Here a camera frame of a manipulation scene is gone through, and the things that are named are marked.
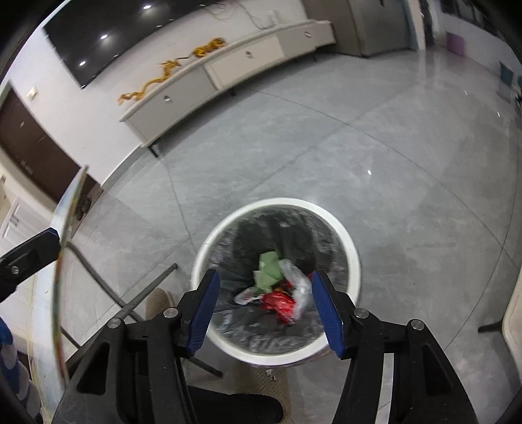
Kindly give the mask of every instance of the light switch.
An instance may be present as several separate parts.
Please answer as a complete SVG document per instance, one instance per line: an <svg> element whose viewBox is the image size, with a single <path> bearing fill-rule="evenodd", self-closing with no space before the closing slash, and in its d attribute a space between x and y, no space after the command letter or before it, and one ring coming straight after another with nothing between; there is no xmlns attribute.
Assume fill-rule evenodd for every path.
<svg viewBox="0 0 522 424"><path fill-rule="evenodd" d="M36 96L38 93L38 91L36 90L36 87L33 87L29 90L29 92L27 93L27 97L29 100L32 100L34 99L34 96Z"/></svg>

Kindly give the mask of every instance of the golden dragon figurine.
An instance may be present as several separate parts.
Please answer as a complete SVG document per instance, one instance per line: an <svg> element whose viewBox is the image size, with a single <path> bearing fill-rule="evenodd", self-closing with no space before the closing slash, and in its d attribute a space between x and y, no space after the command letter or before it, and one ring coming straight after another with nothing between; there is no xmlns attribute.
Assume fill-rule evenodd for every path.
<svg viewBox="0 0 522 424"><path fill-rule="evenodd" d="M213 38L207 44L202 45L200 47L196 47L194 50L192 50L192 54L196 57L204 57L208 53L213 52L214 50L217 50L226 44L227 43L223 38ZM188 57L178 57L173 61L167 60L163 63L160 63L160 66L163 69L162 77L154 78L150 81L147 81L141 88L141 91L134 91L132 93L122 94L120 97L118 97L118 104L123 104L125 100L141 100L145 95L145 91L151 84L159 84L166 81L172 75L172 69L176 68L177 66L181 66L179 59L188 59Z"/></svg>

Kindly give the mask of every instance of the beige shoe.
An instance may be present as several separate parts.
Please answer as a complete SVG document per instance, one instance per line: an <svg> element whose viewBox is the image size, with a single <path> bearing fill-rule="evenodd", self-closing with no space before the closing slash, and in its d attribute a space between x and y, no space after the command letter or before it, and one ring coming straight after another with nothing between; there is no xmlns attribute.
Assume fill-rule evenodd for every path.
<svg viewBox="0 0 522 424"><path fill-rule="evenodd" d="M176 306L170 293L156 287L148 296L145 303L145 319L150 320L167 308Z"/></svg>
<svg viewBox="0 0 522 424"><path fill-rule="evenodd" d="M232 370L238 393L265 395L277 399L284 413L280 424L289 421L290 389L286 368L258 368L244 362L237 362Z"/></svg>

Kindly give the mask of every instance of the black pants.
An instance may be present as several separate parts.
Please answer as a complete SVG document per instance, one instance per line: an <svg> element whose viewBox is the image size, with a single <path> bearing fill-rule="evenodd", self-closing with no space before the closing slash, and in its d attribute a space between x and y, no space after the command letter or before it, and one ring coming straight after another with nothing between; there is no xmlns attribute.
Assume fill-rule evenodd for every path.
<svg viewBox="0 0 522 424"><path fill-rule="evenodd" d="M188 387L199 424L277 424L283 418L278 400L263 395L226 395Z"/></svg>

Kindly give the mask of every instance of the television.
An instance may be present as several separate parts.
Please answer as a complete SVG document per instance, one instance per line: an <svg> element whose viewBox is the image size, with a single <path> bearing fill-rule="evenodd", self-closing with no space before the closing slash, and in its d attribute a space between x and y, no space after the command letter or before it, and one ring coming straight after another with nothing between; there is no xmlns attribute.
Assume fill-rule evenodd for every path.
<svg viewBox="0 0 522 424"><path fill-rule="evenodd" d="M44 26L81 88L132 46L209 0L71 0Z"/></svg>

